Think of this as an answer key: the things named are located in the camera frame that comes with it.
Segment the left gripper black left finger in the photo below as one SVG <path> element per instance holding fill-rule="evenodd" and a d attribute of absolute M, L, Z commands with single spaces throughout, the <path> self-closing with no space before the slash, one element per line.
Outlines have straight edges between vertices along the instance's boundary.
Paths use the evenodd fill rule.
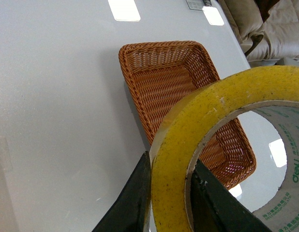
<path fill-rule="evenodd" d="M 151 164 L 145 151 L 118 198 L 94 232 L 148 232 L 150 230 Z"/>

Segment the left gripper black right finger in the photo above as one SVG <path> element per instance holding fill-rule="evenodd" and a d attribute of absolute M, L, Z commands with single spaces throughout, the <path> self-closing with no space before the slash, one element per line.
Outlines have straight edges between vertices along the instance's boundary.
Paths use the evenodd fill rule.
<path fill-rule="evenodd" d="M 192 214 L 196 232 L 270 232 L 198 160 L 192 175 Z"/>

